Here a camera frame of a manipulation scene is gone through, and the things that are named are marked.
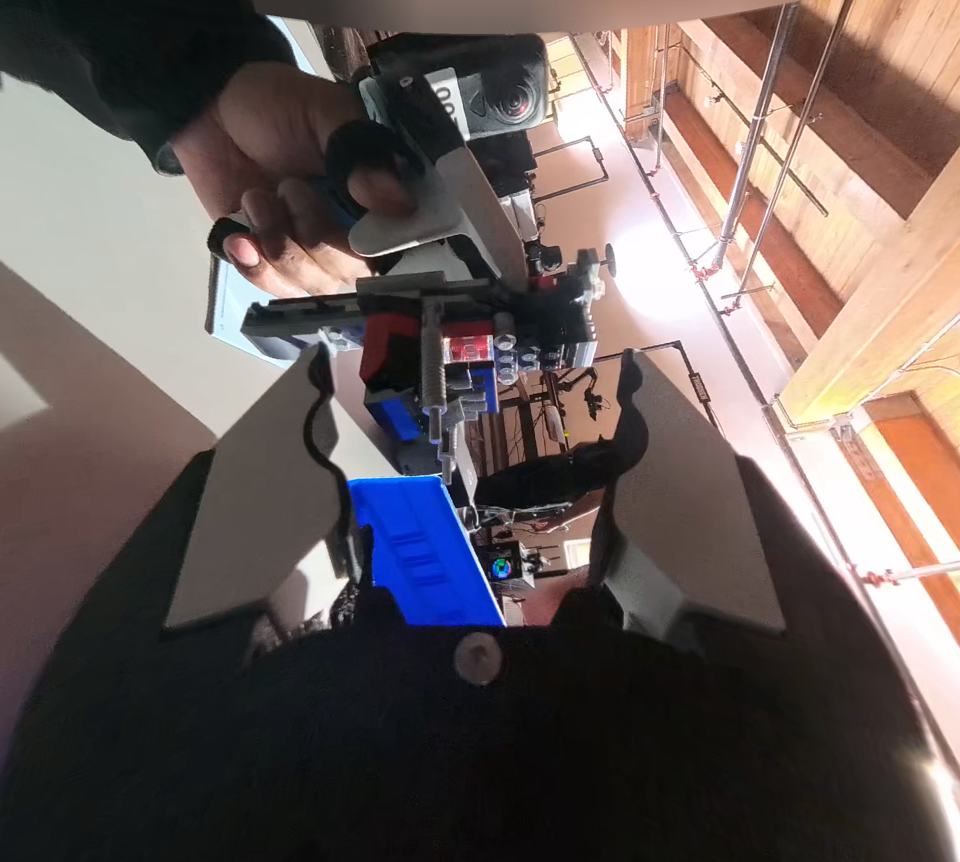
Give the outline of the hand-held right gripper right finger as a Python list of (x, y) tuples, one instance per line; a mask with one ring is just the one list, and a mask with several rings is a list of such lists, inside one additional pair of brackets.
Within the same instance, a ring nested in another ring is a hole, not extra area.
[(626, 350), (642, 384), (613, 440), (646, 450), (606, 491), (592, 532), (592, 581), (620, 606), (625, 628), (659, 641), (693, 616), (769, 635), (786, 628), (738, 469), (719, 430), (648, 356)]

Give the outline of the toy brick vehicle model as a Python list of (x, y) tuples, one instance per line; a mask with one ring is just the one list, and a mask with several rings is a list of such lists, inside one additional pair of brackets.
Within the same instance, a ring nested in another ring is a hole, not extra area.
[(319, 343), (360, 351), (364, 405), (395, 446), (397, 467), (449, 486), (465, 424), (498, 413), (501, 390), (594, 362), (592, 306), (605, 293), (602, 268), (617, 273), (614, 247), (582, 249), (565, 269), (558, 248), (526, 249), (520, 290), (492, 277), (402, 272), (398, 263), (358, 280), (353, 293), (253, 303), (241, 331), (276, 360)]

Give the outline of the person's left hand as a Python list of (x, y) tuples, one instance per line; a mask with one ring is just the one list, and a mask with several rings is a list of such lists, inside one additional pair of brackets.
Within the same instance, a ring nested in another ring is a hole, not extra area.
[(227, 236), (222, 251), (258, 289), (281, 299), (339, 294), (371, 274), (310, 183), (326, 172), (330, 135), (365, 116), (343, 84), (253, 63), (171, 140), (209, 216), (246, 218), (249, 233)]

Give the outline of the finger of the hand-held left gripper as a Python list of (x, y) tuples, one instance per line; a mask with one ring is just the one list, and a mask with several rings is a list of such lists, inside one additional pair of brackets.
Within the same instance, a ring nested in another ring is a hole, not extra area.
[(379, 276), (441, 273), (447, 280), (458, 278), (458, 257), (449, 249), (407, 249), (375, 256), (370, 265)]
[(412, 184), (416, 211), (395, 219), (368, 211), (351, 228), (351, 249), (373, 259), (407, 249), (449, 249), (458, 257), (458, 278), (525, 279), (522, 236), (472, 152), (459, 147), (428, 164)]

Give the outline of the light blue instruction booklet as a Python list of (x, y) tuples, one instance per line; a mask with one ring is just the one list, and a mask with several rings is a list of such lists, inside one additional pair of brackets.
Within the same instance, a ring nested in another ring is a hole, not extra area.
[(269, 304), (274, 296), (245, 280), (228, 262), (211, 256), (205, 330), (212, 338), (278, 368), (287, 368), (299, 355), (299, 348), (269, 342), (264, 353), (242, 332), (242, 324), (253, 304)]

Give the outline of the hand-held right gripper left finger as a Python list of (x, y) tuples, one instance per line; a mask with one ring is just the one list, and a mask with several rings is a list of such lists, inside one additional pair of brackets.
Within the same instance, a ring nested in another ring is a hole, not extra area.
[(347, 570), (334, 565), (334, 531), (344, 506), (338, 479), (361, 473), (361, 430), (330, 388), (326, 346), (300, 353), (286, 372), (222, 436), (201, 493), (164, 626), (167, 630), (265, 610), (282, 630), (325, 614)]

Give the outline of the person's left forearm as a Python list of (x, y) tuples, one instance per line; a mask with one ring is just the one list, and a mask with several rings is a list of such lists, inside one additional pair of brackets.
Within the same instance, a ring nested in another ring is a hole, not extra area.
[(245, 64), (294, 64), (253, 0), (1, 0), (2, 74), (135, 143), (162, 175), (171, 140)]

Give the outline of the blue plastic storage bin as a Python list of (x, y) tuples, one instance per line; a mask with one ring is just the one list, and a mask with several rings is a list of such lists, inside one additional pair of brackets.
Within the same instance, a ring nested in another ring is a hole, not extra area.
[(421, 627), (504, 628), (497, 599), (438, 475), (348, 482), (360, 527), (373, 535), (372, 581)]

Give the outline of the metal ceiling pipe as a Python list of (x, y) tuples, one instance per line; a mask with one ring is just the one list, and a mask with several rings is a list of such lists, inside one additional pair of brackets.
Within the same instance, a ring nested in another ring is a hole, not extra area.
[(748, 291), (747, 283), (753, 274), (753, 270), (755, 268), (754, 265), (757, 262), (763, 240), (774, 216), (777, 203), (782, 195), (783, 187), (785, 186), (786, 178), (791, 170), (792, 162), (797, 154), (802, 136), (804, 135), (807, 126), (810, 125), (811, 112), (814, 104), (817, 101), (817, 96), (822, 86), (824, 76), (826, 75), (831, 58), (833, 57), (841, 35), (843, 34), (843, 30), (846, 27), (846, 23), (855, 1), (856, 0), (843, 0), (838, 14), (829, 31), (830, 33), (824, 43), (822, 54), (811, 78), (810, 87), (804, 98), (800, 113), (797, 116), (797, 124), (795, 131), (790, 138), (788, 148), (784, 156), (784, 163), (781, 165), (780, 171), (776, 177), (773, 192), (768, 198), (767, 207), (764, 210), (757, 236), (753, 241), (753, 247), (750, 252), (749, 260), (740, 280), (738, 290), (732, 297), (731, 306), (729, 308), (730, 311), (738, 311), (741, 307), (743, 297), (752, 293), (751, 290)]
[(798, 1), (785, 3), (779, 12), (774, 38), (763, 70), (761, 87), (758, 93), (753, 113), (750, 118), (750, 127), (741, 153), (738, 169), (734, 178), (733, 188), (727, 201), (727, 215), (717, 238), (716, 252), (711, 262), (714, 271), (722, 268), (728, 248), (735, 237), (742, 208), (747, 198), (747, 186), (752, 162), (760, 144), (770, 111), (775, 84), (779, 76), (782, 60), (786, 53), (786, 46), (791, 34), (800, 3)]

